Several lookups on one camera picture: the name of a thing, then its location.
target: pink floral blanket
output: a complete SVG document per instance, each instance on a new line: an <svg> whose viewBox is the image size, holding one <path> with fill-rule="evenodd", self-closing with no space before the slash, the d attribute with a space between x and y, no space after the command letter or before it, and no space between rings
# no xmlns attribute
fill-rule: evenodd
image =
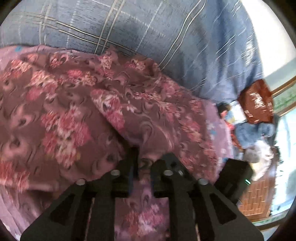
<svg viewBox="0 0 296 241"><path fill-rule="evenodd" d="M116 240L166 240L168 200L152 196L149 167L173 152L194 177L215 181L230 155L215 106L143 56L13 51L0 50L0 219L7 229L19 238L69 185L100 178L138 146L140 181L130 198L116 200Z"/></svg>

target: plaid fabric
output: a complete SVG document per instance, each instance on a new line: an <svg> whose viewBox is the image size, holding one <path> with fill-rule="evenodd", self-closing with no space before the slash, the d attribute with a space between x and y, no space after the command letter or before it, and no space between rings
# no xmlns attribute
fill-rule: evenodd
<svg viewBox="0 0 296 241"><path fill-rule="evenodd" d="M136 52L195 95L236 100L262 78L252 23L240 0L23 0L1 25L2 46Z"/></svg>

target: brown leather bag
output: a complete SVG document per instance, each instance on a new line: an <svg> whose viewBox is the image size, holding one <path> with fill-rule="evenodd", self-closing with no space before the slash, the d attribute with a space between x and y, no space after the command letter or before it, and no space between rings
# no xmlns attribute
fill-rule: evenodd
<svg viewBox="0 0 296 241"><path fill-rule="evenodd" d="M238 102L250 124L273 122L273 99L263 79L257 80L250 87L245 88L240 93Z"/></svg>

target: silver screw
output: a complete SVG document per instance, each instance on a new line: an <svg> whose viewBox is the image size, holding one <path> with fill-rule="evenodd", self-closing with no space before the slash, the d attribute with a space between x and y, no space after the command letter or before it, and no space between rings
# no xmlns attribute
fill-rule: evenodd
<svg viewBox="0 0 296 241"><path fill-rule="evenodd" d="M209 183L209 181L207 179L201 178L201 179L198 179L198 183L200 185L207 185Z"/></svg>
<svg viewBox="0 0 296 241"><path fill-rule="evenodd" d="M112 175L112 176L119 176L119 175L120 175L120 171L117 170L117 169L112 170L112 171L111 171L111 175Z"/></svg>
<svg viewBox="0 0 296 241"><path fill-rule="evenodd" d="M164 174L165 176L171 176L171 175L173 175L173 172L172 172L171 170L165 170L165 171L163 172L163 174Z"/></svg>
<svg viewBox="0 0 296 241"><path fill-rule="evenodd" d="M79 179L79 180L76 181L76 184L78 186L83 186L85 184L85 180L84 179Z"/></svg>

